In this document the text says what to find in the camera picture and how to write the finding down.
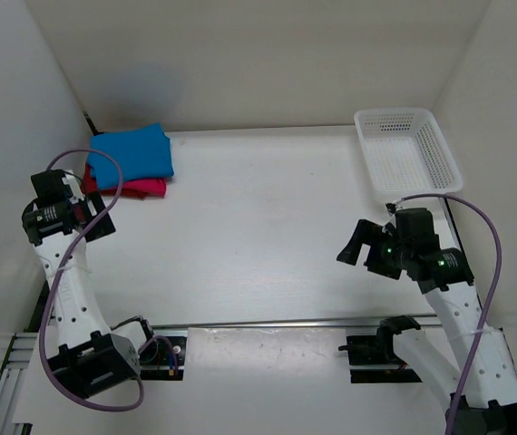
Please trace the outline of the dark red t-shirt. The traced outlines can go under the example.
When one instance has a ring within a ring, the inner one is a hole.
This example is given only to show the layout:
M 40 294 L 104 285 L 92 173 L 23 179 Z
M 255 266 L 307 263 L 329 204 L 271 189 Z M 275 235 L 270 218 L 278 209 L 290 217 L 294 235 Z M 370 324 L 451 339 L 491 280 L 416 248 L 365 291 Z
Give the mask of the dark red t-shirt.
M 93 193 L 99 190 L 93 174 L 93 168 L 88 164 L 86 164 L 84 168 L 82 188 L 85 194 Z

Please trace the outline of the pink t-shirt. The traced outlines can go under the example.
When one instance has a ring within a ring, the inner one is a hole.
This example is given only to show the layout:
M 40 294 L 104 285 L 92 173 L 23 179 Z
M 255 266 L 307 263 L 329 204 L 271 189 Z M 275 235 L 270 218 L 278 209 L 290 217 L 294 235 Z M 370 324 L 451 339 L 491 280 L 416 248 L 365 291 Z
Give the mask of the pink t-shirt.
M 166 194 L 166 181 L 164 179 L 136 179 L 124 182 L 122 185 L 122 196 L 126 198 L 163 198 Z M 114 196 L 116 187 L 99 188 L 104 196 Z

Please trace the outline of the blue t-shirt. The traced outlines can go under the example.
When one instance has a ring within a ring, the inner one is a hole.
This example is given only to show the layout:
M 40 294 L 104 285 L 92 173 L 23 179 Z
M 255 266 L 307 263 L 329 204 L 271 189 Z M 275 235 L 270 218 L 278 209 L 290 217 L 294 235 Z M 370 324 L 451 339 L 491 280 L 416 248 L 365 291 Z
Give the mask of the blue t-shirt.
M 166 179 L 174 176 L 171 141 L 159 123 L 138 130 L 104 133 L 91 139 L 91 149 L 109 155 L 122 170 L 123 182 Z M 117 167 L 102 154 L 92 152 L 87 164 L 99 189 L 116 188 Z

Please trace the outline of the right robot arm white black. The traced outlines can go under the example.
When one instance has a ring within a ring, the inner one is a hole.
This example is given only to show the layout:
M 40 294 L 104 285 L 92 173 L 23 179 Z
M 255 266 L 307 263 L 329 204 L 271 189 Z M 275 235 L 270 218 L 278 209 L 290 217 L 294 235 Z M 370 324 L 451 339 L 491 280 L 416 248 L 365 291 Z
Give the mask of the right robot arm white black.
M 444 330 L 449 361 L 410 315 L 381 321 L 376 353 L 410 367 L 440 402 L 449 434 L 517 434 L 517 375 L 502 333 L 484 320 L 471 268 L 456 247 L 443 248 L 426 208 L 399 209 L 379 225 L 361 219 L 337 261 L 355 265 L 368 247 L 367 271 L 416 283 Z

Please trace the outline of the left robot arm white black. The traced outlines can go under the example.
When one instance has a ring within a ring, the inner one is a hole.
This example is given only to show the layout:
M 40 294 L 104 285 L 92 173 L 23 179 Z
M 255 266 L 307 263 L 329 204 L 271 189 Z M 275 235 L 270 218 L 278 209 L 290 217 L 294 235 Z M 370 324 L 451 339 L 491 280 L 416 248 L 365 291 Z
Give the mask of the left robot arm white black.
M 35 199 L 22 224 L 54 292 L 48 304 L 55 320 L 57 354 L 47 361 L 58 384 L 79 400 L 139 380 L 140 363 L 159 350 L 153 330 L 141 316 L 110 327 L 90 287 L 88 243 L 114 233 L 99 193 L 83 193 L 74 174 L 49 169 L 34 174 Z

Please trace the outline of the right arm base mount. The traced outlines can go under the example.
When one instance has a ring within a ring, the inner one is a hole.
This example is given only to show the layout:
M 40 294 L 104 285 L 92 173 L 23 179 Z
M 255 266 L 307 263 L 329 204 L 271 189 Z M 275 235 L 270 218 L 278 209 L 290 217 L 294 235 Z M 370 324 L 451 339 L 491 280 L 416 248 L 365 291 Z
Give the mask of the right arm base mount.
M 338 347 L 347 356 L 352 384 L 421 382 L 409 364 L 395 355 L 393 337 L 389 327 L 379 326 L 375 334 L 349 335 Z

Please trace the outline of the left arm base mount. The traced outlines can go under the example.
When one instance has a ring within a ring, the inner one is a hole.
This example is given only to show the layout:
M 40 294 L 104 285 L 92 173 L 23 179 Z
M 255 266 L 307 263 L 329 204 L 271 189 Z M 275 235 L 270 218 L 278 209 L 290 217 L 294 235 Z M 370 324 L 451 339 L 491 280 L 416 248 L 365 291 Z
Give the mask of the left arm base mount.
M 143 381 L 182 381 L 188 335 L 185 330 L 158 330 L 138 351 Z

